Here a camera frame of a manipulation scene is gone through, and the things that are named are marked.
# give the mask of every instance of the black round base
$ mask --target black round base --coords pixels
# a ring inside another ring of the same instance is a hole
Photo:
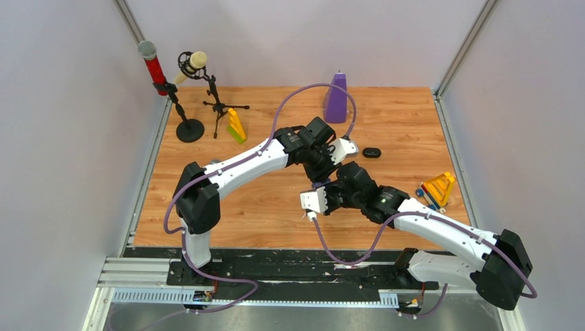
[[[205,132],[203,123],[197,119],[189,119],[187,122],[191,125],[191,129],[187,129],[185,122],[181,122],[177,126],[177,138],[184,143],[192,143],[193,141],[199,140]]]

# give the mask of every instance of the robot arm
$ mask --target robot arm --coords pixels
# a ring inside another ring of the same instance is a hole
[[[197,177],[218,172],[189,188],[177,200],[177,214],[186,229],[186,249],[196,267],[207,264],[210,231],[221,218],[220,201],[236,188],[263,174],[303,164],[307,177],[313,183],[325,181],[352,154],[357,146],[345,138],[335,138],[335,132],[322,119],[315,117],[307,126],[282,128],[265,150],[260,145],[227,161],[200,167],[197,162],[187,165],[181,175],[175,194]],[[256,154],[249,161],[243,161]],[[222,171],[225,165],[235,165]]]
[[[357,154],[357,146],[345,137],[335,139],[333,129],[318,117],[307,126],[278,129],[267,148],[261,150],[265,143],[205,168],[199,167],[196,162],[185,167],[175,194],[197,177],[217,172],[190,187],[177,201],[177,214],[186,229],[187,253],[195,267],[210,261],[210,231],[219,222],[219,202],[224,197],[265,173],[292,164],[303,164],[310,181],[321,184],[315,190],[301,193],[301,206],[309,218],[316,219],[317,213],[329,215],[340,208],[356,208],[372,222],[383,224],[398,213],[423,213],[423,216],[400,214],[388,226],[428,239],[454,256],[406,248],[395,265],[404,267],[408,271],[407,276],[418,281],[438,281],[475,288],[485,300],[497,307],[511,310],[516,306],[524,282],[487,245],[449,224],[467,229],[498,247],[527,277],[532,271],[532,264],[515,233],[504,230],[496,235],[471,228],[430,210],[397,188],[377,185],[367,171],[355,162],[342,165],[346,157]],[[244,162],[252,154],[257,156]],[[234,166],[221,171],[225,165]],[[337,180],[322,184],[335,171]],[[433,219],[433,215],[439,216],[443,222]]]
[[[527,277],[532,264],[520,238],[509,230],[500,235],[472,228],[431,210],[408,194],[390,186],[378,186],[367,171],[350,162],[337,170],[337,180],[316,190],[301,193],[301,206],[311,219],[317,212],[329,215],[339,208],[357,208],[374,223],[382,224],[398,213],[388,226],[411,232],[447,249],[454,256],[431,254],[406,248],[396,261],[410,276],[421,282],[438,281],[465,288],[474,288],[488,302],[512,310],[524,288],[516,272],[481,240],[457,230],[476,234],[504,252]],[[433,219],[440,217],[443,221]]]

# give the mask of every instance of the wooden floor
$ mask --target wooden floor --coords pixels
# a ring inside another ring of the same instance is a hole
[[[219,136],[213,139],[215,114],[203,100],[211,101],[202,88],[182,88],[179,99],[189,118],[201,120],[205,135],[194,143],[182,143],[175,136],[180,122],[173,110],[150,181],[140,216],[135,245],[179,246],[179,234],[167,235],[162,219],[177,180],[190,162],[204,166],[213,159],[229,159],[264,140],[269,135],[277,106],[295,88],[219,88],[221,100],[249,104],[238,111],[248,140],[239,145],[226,131],[227,119],[220,123]],[[417,185],[445,171],[453,172],[428,88],[350,88],[357,103],[357,122],[351,139],[360,149],[378,147],[379,159],[355,157],[378,185],[391,185],[414,195]],[[322,115],[326,90],[312,89],[292,98],[283,109],[277,127],[306,125]],[[349,122],[335,124],[337,136],[345,133]],[[248,183],[221,202],[221,221],[213,229],[211,245],[238,248],[320,248],[314,225],[300,207],[299,192],[309,190],[310,182],[303,167],[266,174]],[[459,188],[453,190],[447,215],[468,223]],[[179,225],[175,212],[170,224]],[[358,210],[338,210],[319,217],[327,244],[336,249],[369,248],[379,225],[371,223]],[[438,246],[407,232],[387,228],[379,249],[414,247],[437,249]]]

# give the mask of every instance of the microphone stand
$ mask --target microphone stand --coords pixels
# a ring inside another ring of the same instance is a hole
[[[201,138],[205,132],[205,127],[203,127],[203,123],[200,120],[187,119],[183,106],[179,104],[179,97],[177,97],[177,86],[167,82],[166,79],[164,84],[153,83],[153,85],[158,91],[164,91],[168,94],[170,101],[175,105],[177,114],[179,114],[183,120],[177,126],[177,138],[184,143],[192,143],[193,141],[199,140],[199,138]]]
[[[207,90],[207,95],[212,95],[213,99],[215,99],[215,103],[209,103],[207,101],[203,101],[205,106],[212,106],[214,112],[217,113],[217,117],[215,118],[215,131],[213,132],[213,138],[217,139],[217,124],[219,123],[220,118],[222,118],[225,114],[228,113],[225,108],[242,108],[242,109],[250,109],[250,106],[234,106],[234,105],[226,105],[219,100],[219,95],[217,94],[217,86],[215,85],[215,76],[211,75],[209,77],[205,70],[205,67],[202,68],[204,71],[203,79],[207,81],[209,84],[209,90]]]
[[[179,64],[179,69],[181,72],[188,78],[199,80],[203,79],[204,81],[209,84],[209,90],[207,90],[207,95],[212,95],[213,99],[215,99],[215,103],[210,103],[207,101],[203,101],[205,106],[212,106],[213,111],[217,114],[215,118],[215,131],[213,132],[213,138],[217,139],[217,125],[219,120],[228,113],[225,108],[242,108],[242,109],[250,109],[250,106],[234,106],[234,105],[226,105],[219,100],[219,95],[217,93],[217,86],[215,85],[215,76],[207,74],[207,68],[205,66],[201,68],[194,68],[190,65],[190,58],[191,52],[182,52],[177,59],[177,63]]]

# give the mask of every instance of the gray floor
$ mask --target gray floor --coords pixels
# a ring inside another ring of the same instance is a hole
[[[430,309],[438,296],[425,296]],[[182,310],[180,305],[116,303],[110,309],[111,329],[138,331],[161,317]],[[449,294],[431,317],[412,321],[396,311],[364,308],[279,308],[237,306],[212,314],[180,314],[153,328],[163,330],[325,331],[325,330],[502,330],[496,308],[477,295]]]

